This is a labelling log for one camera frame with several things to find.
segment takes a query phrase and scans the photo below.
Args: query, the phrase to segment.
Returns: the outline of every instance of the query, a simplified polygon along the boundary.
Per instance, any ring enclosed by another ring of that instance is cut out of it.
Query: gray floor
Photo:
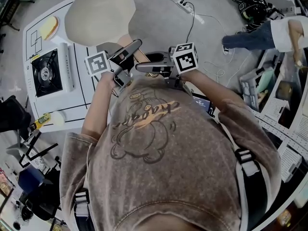
[[[6,99],[15,95],[21,104],[26,101],[22,60],[23,29],[36,17],[63,0],[35,1],[34,4],[22,3],[13,18],[13,23],[20,28],[20,32],[13,31],[8,27],[1,29],[1,33],[5,32],[7,36],[1,44],[4,54],[0,55],[0,96]],[[237,11],[237,5],[230,0],[187,1],[194,4],[196,13],[217,18],[228,35],[234,34],[243,27],[244,23]],[[165,51],[171,45],[185,42],[192,25],[193,16],[191,14],[186,13],[169,0],[135,0],[135,3],[136,12],[129,24],[129,32],[133,39],[142,39],[141,50],[143,52]],[[200,15],[195,18],[189,42],[196,44],[200,70],[216,80],[215,74],[219,69],[223,69],[225,75],[219,77],[218,80],[219,83],[227,85],[229,79],[242,65],[249,52],[245,49],[236,49],[230,62],[231,56],[225,56],[222,53],[221,38],[223,36],[224,30],[214,18]],[[259,55],[260,52],[258,51],[249,55],[241,70],[230,80],[229,88],[240,91],[238,77],[255,68]],[[222,67],[204,63],[205,61],[213,62]],[[66,132],[43,134],[42,138],[47,143],[59,143],[60,146],[54,150],[54,154],[61,155]],[[0,134],[0,144],[3,147],[0,151],[15,142],[16,138],[12,133]]]

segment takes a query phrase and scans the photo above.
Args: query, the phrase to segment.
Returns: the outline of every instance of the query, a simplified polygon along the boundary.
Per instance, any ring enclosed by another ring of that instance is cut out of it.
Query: shoe
[[[222,52],[223,52],[226,56],[229,55],[229,49],[226,48],[226,47],[224,47],[224,46],[222,46]]]

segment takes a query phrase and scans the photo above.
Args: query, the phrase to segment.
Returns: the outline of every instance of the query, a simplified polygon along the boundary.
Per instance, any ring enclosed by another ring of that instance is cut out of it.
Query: power strip
[[[186,13],[191,13],[193,11],[193,8],[187,3],[185,6],[183,5],[183,3],[181,3],[181,0],[177,1],[177,5],[183,9]]]

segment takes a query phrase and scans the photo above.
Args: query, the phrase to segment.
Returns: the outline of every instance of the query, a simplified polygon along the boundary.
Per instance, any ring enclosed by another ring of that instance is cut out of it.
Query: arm
[[[289,35],[291,39],[292,46],[294,48],[294,61],[297,63],[301,60],[301,53],[298,46],[298,40],[301,36],[304,36],[303,26],[298,20],[289,20]]]
[[[194,84],[219,110],[222,110],[225,106],[222,102],[224,99],[244,104],[243,100],[235,92],[216,83],[198,70],[187,72],[182,75],[182,78]]]
[[[81,134],[99,140],[107,126],[109,102],[115,87],[113,73],[104,73],[94,93],[92,103],[82,126]]]

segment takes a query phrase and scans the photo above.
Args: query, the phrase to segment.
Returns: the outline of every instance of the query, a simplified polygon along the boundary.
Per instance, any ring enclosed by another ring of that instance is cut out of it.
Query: white cable
[[[169,1],[171,1],[171,2],[173,2],[174,4],[177,5],[177,3],[176,3],[174,0],[169,0]],[[226,30],[225,30],[225,28],[223,27],[223,25],[222,25],[222,24],[220,23],[220,21],[219,21],[217,18],[215,18],[214,16],[208,15],[208,14],[201,14],[201,13],[195,13],[195,14],[196,14],[196,15],[207,16],[207,17],[211,17],[211,18],[215,19],[215,20],[220,24],[220,26],[221,26],[222,30],[224,31],[225,35],[227,35]],[[209,62],[209,61],[205,61],[204,63],[210,63],[210,64],[212,64],[212,65],[214,65],[214,66],[216,66],[216,67],[224,67],[224,66],[226,66],[226,65],[228,65],[228,64],[230,64],[230,63],[232,62],[233,57],[234,57],[234,54],[235,54],[235,50],[233,51],[231,60],[230,60],[228,63],[226,63],[226,64],[224,64],[224,65],[222,65],[222,66],[218,66],[218,65],[216,65],[216,64],[214,64],[214,63],[212,63],[212,62]],[[231,76],[231,78],[229,79],[228,84],[226,85],[226,87],[229,85],[230,80],[241,70],[242,66],[244,65],[245,61],[246,61],[247,58],[250,56],[250,54],[249,54],[249,55],[246,57],[246,59],[243,61],[243,63],[242,63],[242,65],[240,66],[240,68]],[[207,70],[205,69],[205,67],[203,67],[203,69],[204,69],[206,72],[208,72],[208,73],[210,73],[210,74],[213,74],[213,73],[207,71]],[[220,70],[218,70],[218,71],[216,72],[216,74],[213,74],[213,75],[215,75],[215,76],[217,77],[217,83],[219,83],[218,78],[224,76],[224,75],[225,75],[225,71],[224,71],[223,69],[220,69]]]

